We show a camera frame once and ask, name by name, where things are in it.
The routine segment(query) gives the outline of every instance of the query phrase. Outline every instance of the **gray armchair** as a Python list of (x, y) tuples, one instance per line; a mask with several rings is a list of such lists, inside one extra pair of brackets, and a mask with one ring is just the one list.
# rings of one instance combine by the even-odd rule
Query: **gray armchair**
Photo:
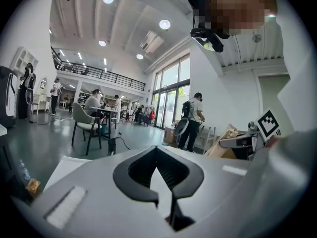
[(86, 114), (86, 112), (83, 110), (82, 106), (78, 103), (73, 104), (73, 119), (75, 120), (75, 126), (74, 126), (74, 132), (73, 132), (73, 138), (71, 141), (71, 145), (74, 145), (74, 138), (75, 138), (75, 131), (76, 127), (79, 127), (83, 130), (84, 140), (86, 141), (85, 131), (89, 131), (89, 139), (88, 139), (88, 145), (86, 150), (86, 155), (88, 155), (89, 152), (89, 146), (90, 146), (90, 140), (92, 136), (94, 135), (96, 129), (98, 129), (98, 136), (99, 136), (99, 147), (101, 149), (101, 132), (100, 132), (100, 124), (99, 124), (99, 117), (91, 117)]

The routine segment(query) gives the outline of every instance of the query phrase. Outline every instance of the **doorway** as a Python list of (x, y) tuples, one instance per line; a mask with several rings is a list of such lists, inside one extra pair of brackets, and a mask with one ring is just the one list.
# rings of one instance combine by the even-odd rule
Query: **doorway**
[(166, 126), (171, 126), (174, 120), (176, 90), (170, 90), (159, 94), (158, 97), (157, 117), (155, 127), (165, 129)]

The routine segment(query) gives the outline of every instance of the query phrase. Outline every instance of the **chair leg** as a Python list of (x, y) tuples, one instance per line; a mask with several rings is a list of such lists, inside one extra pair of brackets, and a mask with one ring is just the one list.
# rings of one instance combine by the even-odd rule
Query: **chair leg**
[(98, 137), (99, 137), (99, 147), (101, 149), (101, 129), (100, 124), (98, 123)]
[(76, 127), (77, 127), (77, 121), (75, 122), (75, 126), (74, 126), (73, 139), (71, 140), (71, 146), (73, 146), (73, 145), (74, 145), (74, 138), (75, 138), (75, 131), (76, 131)]
[(91, 140), (93, 134), (94, 134), (94, 130), (91, 129), (90, 134), (89, 134), (88, 144), (87, 144), (86, 156), (88, 155), (88, 152), (89, 152), (90, 140)]
[(84, 135), (84, 141), (86, 141), (86, 135), (84, 130), (83, 130), (83, 135)]

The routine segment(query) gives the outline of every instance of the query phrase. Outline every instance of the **black railing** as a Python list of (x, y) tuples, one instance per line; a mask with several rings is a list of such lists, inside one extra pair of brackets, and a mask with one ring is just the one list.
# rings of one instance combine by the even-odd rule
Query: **black railing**
[(80, 75), (99, 78), (102, 80), (117, 83), (119, 85), (124, 85), (124, 86), (128, 86), (137, 90), (144, 91), (144, 87), (146, 84), (138, 80), (134, 80), (132, 78), (128, 78), (128, 77), (125, 77), (110, 71), (105, 71), (103, 69), (91, 67), (88, 65), (84, 66), (78, 63), (62, 61), (59, 55), (55, 52), (53, 48), (52, 48), (52, 56), (53, 56), (54, 66), (57, 70), (68, 71), (68, 72), (72, 72), (72, 73), (76, 73)]

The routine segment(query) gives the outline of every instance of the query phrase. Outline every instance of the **floor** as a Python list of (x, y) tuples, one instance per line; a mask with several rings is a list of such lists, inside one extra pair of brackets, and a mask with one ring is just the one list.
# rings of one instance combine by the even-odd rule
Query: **floor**
[[(79, 128), (76, 129), (74, 146), (71, 146), (75, 121), (66, 110), (57, 110), (55, 118), (39, 113), (38, 116), (33, 115), (32, 120), (34, 123), (17, 119), (17, 125), (8, 130), (8, 144), (13, 160), (18, 163), (22, 159), (30, 176), (42, 183), (40, 190), (44, 189), (62, 156), (91, 160), (107, 156), (108, 142), (102, 139), (102, 149), (99, 149), (98, 138), (92, 138), (89, 154), (85, 156), (89, 133), (86, 132), (85, 142)], [(164, 136), (164, 131), (160, 129), (128, 121), (120, 122), (117, 131), (122, 133), (122, 138), (130, 149), (161, 145)], [(123, 141), (117, 139), (116, 152), (127, 150)]]

